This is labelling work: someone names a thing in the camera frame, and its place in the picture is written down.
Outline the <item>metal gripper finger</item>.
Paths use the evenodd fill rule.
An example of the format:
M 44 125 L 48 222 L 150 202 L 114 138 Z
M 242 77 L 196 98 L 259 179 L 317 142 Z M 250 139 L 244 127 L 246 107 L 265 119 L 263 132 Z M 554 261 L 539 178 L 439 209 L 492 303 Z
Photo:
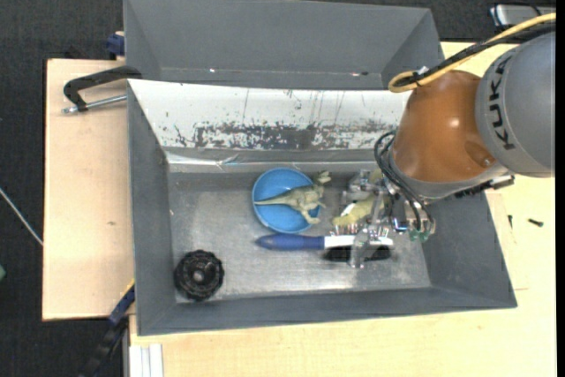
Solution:
M 383 176 L 380 170 L 360 170 L 347 183 L 347 195 L 370 195 L 379 193 L 383 188 Z
M 394 241 L 377 230 L 363 229 L 353 240 L 350 251 L 350 265 L 364 268 L 367 262 L 386 260 L 392 256 Z

